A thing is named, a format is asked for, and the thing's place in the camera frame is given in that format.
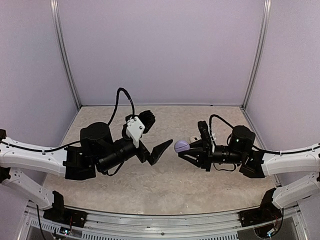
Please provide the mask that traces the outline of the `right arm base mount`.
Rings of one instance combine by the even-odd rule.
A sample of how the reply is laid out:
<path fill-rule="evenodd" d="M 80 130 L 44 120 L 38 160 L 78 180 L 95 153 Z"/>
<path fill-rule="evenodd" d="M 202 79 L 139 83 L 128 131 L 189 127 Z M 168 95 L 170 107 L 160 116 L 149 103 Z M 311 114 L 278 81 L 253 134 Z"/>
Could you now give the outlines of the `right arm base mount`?
<path fill-rule="evenodd" d="M 260 206 L 249 210 L 242 210 L 238 213 L 242 227 L 262 224 L 265 222 L 282 218 L 281 208 L 277 208 L 273 203 L 273 193 L 276 188 L 272 188 L 264 194 Z"/>

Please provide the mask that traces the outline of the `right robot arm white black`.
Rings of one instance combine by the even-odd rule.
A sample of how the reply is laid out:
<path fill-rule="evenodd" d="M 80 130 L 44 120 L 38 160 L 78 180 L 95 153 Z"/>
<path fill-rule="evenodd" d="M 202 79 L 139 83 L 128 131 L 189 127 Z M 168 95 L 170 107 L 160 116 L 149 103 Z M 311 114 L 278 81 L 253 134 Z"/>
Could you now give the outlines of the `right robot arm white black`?
<path fill-rule="evenodd" d="M 217 145 L 209 134 L 206 122 L 199 126 L 200 139 L 187 143 L 179 140 L 174 150 L 181 159 L 207 172 L 215 164 L 231 164 L 251 179 L 262 179 L 282 173 L 308 172 L 288 185 L 268 190 L 256 210 L 256 218 L 266 222 L 276 209 L 282 209 L 298 200 L 310 197 L 320 191 L 320 146 L 272 152 L 254 147 L 255 133 L 244 125 L 232 128 L 227 145 Z"/>

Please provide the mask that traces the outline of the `purple round charging case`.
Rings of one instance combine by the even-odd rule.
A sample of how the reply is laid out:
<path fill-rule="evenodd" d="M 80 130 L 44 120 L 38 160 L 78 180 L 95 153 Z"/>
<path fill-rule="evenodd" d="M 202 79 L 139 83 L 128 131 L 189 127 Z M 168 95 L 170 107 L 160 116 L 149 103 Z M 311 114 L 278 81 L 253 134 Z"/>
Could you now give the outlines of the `purple round charging case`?
<path fill-rule="evenodd" d="M 184 152 L 184 151 L 188 151 L 190 149 L 190 144 L 185 141 L 185 140 L 178 140 L 175 144 L 174 144 L 174 151 L 176 153 L 180 153 L 180 152 Z"/>

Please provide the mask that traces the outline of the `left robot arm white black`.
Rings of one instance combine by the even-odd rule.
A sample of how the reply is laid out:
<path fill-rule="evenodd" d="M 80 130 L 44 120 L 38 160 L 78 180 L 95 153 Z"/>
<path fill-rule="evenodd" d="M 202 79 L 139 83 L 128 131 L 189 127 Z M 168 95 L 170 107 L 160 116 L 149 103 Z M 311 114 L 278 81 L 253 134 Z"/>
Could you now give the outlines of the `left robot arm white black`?
<path fill-rule="evenodd" d="M 145 127 L 139 123 L 131 136 L 113 140 L 109 126 L 95 122 L 80 130 L 80 140 L 57 148 L 18 142 L 0 131 L 0 183 L 20 192 L 42 210 L 49 210 L 57 221 L 63 223 L 70 218 L 64 207 L 64 197 L 57 191 L 47 190 L 29 178 L 23 170 L 35 170 L 73 181 L 84 181 L 96 177 L 96 173 L 109 176 L 109 170 L 120 169 L 124 162 L 137 157 L 141 163 L 154 165 L 172 144 L 169 139 L 152 151 L 141 141 Z"/>

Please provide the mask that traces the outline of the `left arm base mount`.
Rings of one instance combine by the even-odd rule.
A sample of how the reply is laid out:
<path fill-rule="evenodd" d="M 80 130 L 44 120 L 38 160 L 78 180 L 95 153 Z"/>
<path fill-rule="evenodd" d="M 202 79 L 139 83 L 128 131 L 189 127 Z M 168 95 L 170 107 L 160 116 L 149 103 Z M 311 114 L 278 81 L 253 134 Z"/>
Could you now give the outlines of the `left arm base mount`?
<path fill-rule="evenodd" d="M 70 227 L 83 228 L 88 213 L 82 210 L 67 208 L 64 205 L 64 197 L 57 191 L 53 191 L 53 202 L 49 209 L 44 210 L 43 217 L 47 220 L 68 225 Z"/>

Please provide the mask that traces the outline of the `cream earbud charging case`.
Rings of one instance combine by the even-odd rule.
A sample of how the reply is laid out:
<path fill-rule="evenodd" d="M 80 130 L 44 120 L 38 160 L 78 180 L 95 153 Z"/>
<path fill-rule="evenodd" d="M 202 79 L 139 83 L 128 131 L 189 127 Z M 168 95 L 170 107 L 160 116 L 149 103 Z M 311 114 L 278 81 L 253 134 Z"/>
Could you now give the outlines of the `cream earbud charging case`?
<path fill-rule="evenodd" d="M 200 140 L 201 138 L 199 137 L 199 136 L 191 136 L 190 138 L 189 138 L 189 142 L 190 143 L 194 143 L 194 142 L 196 142 L 196 141 L 198 141 L 198 140 Z"/>

